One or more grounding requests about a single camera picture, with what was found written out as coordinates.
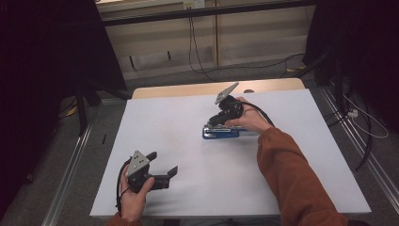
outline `wooden table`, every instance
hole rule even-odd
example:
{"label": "wooden table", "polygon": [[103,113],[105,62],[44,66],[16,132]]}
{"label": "wooden table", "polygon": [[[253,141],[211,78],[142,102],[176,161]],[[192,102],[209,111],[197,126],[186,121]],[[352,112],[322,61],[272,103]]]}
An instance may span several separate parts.
{"label": "wooden table", "polygon": [[[232,84],[234,84],[234,82],[139,88],[135,90],[132,98],[141,99],[154,97],[217,95],[220,91],[231,86]],[[240,82],[238,87],[236,87],[232,93],[243,93],[247,89],[251,89],[254,92],[265,92],[304,88],[305,86],[298,78],[252,80]]]}

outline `white tabletop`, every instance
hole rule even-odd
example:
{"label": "white tabletop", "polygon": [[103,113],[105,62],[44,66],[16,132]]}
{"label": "white tabletop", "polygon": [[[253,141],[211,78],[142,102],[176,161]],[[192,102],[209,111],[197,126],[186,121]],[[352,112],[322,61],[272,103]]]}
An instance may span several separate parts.
{"label": "white tabletop", "polygon": [[[293,136],[339,212],[371,211],[307,89],[240,95]],[[151,162],[152,174],[179,166],[169,189],[149,193],[145,216],[278,215],[276,199],[257,166],[258,137],[202,138],[203,124],[219,111],[214,102],[215,95],[128,101],[90,215],[106,218],[116,213],[118,173],[135,150],[158,152]]]}

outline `person's right hand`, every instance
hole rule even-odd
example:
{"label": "person's right hand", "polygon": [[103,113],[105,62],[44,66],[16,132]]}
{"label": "person's right hand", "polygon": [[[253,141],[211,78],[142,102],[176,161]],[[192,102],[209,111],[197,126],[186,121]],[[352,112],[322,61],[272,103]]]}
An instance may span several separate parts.
{"label": "person's right hand", "polygon": [[[247,102],[246,99],[243,97],[237,97],[235,98],[237,101],[240,102]],[[273,127],[267,120],[264,119],[264,117],[261,115],[261,113],[258,112],[255,108],[253,108],[250,105],[243,105],[244,112],[241,118],[235,119],[235,120],[229,120],[225,122],[225,125],[227,126],[234,126],[234,125],[239,125],[243,126],[245,129],[257,132],[258,134],[261,134],[264,130]]]}

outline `hand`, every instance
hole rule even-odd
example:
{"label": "hand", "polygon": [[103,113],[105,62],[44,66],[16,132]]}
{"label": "hand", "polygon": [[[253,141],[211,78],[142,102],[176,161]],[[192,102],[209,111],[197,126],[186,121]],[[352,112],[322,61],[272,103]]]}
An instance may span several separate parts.
{"label": "hand", "polygon": [[[237,101],[240,102],[247,102],[246,99],[243,97],[237,97],[235,98]],[[263,131],[265,131],[268,128],[273,127],[267,120],[263,118],[261,113],[259,113],[255,108],[253,108],[250,105],[243,105],[244,112],[241,118],[235,119],[235,120],[229,120],[225,122],[225,125],[227,126],[234,126],[234,125],[239,125],[243,126],[245,129],[257,132],[258,134],[261,134]]]}
{"label": "hand", "polygon": [[[122,175],[120,177],[120,192],[126,190],[129,185],[126,178],[126,171],[129,166],[123,169]],[[130,189],[121,197],[121,217],[129,222],[138,222],[141,219],[144,211],[144,204],[146,203],[146,195],[152,188],[155,179],[153,177],[147,179],[141,190],[135,194]]]}

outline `person's right arm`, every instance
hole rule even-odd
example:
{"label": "person's right arm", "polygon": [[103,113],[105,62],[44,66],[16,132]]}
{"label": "person's right arm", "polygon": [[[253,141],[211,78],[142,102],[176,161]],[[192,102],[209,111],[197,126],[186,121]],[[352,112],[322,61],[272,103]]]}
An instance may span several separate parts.
{"label": "person's right arm", "polygon": [[295,141],[252,107],[244,108],[240,119],[226,125],[241,125],[260,134],[258,166],[279,203],[282,225],[347,225]]}

